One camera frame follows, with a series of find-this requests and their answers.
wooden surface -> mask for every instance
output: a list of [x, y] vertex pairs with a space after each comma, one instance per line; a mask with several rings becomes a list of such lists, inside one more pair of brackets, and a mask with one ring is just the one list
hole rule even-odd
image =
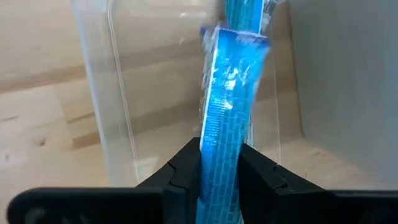
[[[270, 64], [267, 64], [266, 74], [277, 70], [281, 151], [275, 150], [278, 142], [274, 81], [268, 75], [261, 83], [254, 110], [257, 149], [322, 187], [382, 188], [367, 172], [303, 138], [288, 8], [282, 6], [278, 11], [274, 19], [278, 29], [274, 32], [273, 54], [268, 58]], [[3, 30], [0, 45], [0, 211], [4, 213], [13, 196], [32, 187], [107, 186], [107, 171], [69, 2], [1, 1], [0, 25]], [[146, 69], [152, 68], [152, 71], [158, 67], [159, 64], [146, 65]], [[147, 79], [141, 81], [156, 86], [153, 82], [159, 79], [154, 75], [155, 72], [144, 76]], [[134, 80], [126, 77], [125, 81], [127, 88], [137, 94]], [[196, 82], [185, 82], [200, 90]], [[171, 94], [165, 89], [152, 89], [157, 92], [146, 95], [152, 94], [155, 98], [159, 91], [165, 96]], [[190, 90], [189, 86], [177, 88], [186, 89]], [[131, 114], [141, 180], [155, 172], [199, 132], [199, 96], [181, 95], [179, 102], [169, 102], [173, 105], [171, 108], [154, 110], [151, 105], [144, 105], [144, 110]]]

clear plastic container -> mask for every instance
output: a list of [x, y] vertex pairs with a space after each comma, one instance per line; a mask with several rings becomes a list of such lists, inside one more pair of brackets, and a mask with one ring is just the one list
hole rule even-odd
[[[355, 72], [367, 59], [357, 55], [386, 55], [371, 39], [375, 35], [364, 45], [347, 46], [362, 33], [332, 23], [333, 16], [352, 16], [347, 10], [354, 10], [345, 4], [347, 9], [329, 13], [336, 2], [292, 0], [277, 6], [267, 32], [272, 49], [252, 113], [254, 147], [327, 189], [393, 189], [396, 175], [387, 171], [396, 167], [392, 146], [398, 143], [398, 123], [381, 115], [392, 118], [398, 103], [380, 86], [371, 88], [375, 70]], [[210, 0], [71, 3], [111, 184], [135, 186], [200, 135], [204, 53], [199, 31], [218, 20], [221, 6]], [[365, 9], [361, 12], [366, 17]], [[370, 32], [365, 22], [346, 19]], [[372, 48], [359, 48], [366, 44]], [[381, 69], [381, 59], [367, 62]], [[379, 73], [393, 78], [385, 70]], [[390, 104], [373, 105], [377, 96]], [[363, 116], [357, 116], [361, 110]]]

blue plastic strip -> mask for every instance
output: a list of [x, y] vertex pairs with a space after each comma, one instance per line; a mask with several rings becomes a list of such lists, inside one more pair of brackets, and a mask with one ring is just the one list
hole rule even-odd
[[236, 168], [246, 138], [267, 38], [217, 27], [201, 135], [197, 223], [239, 223]]

transparent plastic box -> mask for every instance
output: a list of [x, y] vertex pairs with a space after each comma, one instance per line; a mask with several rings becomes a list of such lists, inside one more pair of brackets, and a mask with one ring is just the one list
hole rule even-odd
[[[272, 49], [252, 112], [254, 147], [327, 189], [398, 186], [398, 81], [388, 62], [397, 45], [378, 39], [397, 32], [366, 8], [397, 15], [367, 2], [280, 2], [267, 31]], [[220, 18], [222, 4], [71, 4], [111, 185], [135, 186], [200, 135], [200, 27]]]

